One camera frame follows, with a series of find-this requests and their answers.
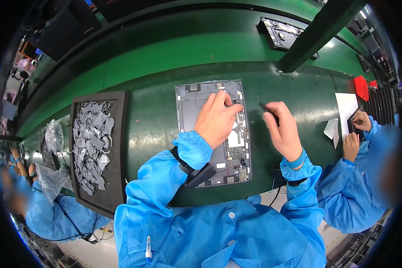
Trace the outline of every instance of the red box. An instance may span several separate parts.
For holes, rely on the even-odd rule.
[[[359,95],[360,98],[364,99],[365,101],[369,100],[369,94],[368,94],[368,84],[366,83],[365,78],[362,76],[356,77],[353,79],[354,80],[354,85],[356,87],[356,94]]]

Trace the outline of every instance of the pen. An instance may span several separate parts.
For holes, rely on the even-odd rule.
[[[267,106],[265,106],[265,104],[263,104],[263,103],[259,103],[259,106],[261,106],[262,109],[263,109],[265,112],[269,112],[270,114],[272,114],[273,117],[275,118],[276,122],[277,122],[277,126],[280,126],[280,124],[279,124],[279,117],[278,117],[276,114],[274,114],[273,112],[271,112],[271,111],[267,108]]]
[[[150,263],[151,261],[152,261],[152,251],[150,251],[150,236],[148,236],[146,243],[146,262]]]

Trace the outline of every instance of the black support beam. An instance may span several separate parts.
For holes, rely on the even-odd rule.
[[[280,59],[280,69],[283,72],[295,71],[342,30],[365,5],[365,0],[329,0]]]

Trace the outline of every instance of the worker's left hand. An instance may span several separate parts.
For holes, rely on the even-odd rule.
[[[354,162],[359,152],[359,134],[350,133],[343,141],[344,159]]]
[[[16,161],[16,159],[20,158],[20,157],[19,157],[19,153],[18,153],[18,149],[16,149],[16,148],[11,148],[11,153],[12,153],[12,155],[13,155],[15,161]]]
[[[214,150],[228,138],[235,122],[235,115],[242,110],[241,104],[232,105],[230,96],[225,91],[210,94],[202,106],[194,130]]]

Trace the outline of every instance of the tablet on workbench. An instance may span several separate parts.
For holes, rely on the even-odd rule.
[[[235,116],[228,139],[213,150],[210,164],[217,173],[198,187],[241,183],[252,178],[250,135],[241,82],[211,81],[176,87],[177,122],[179,131],[192,131],[207,98],[220,90],[230,95],[232,104],[240,103],[244,110]]]

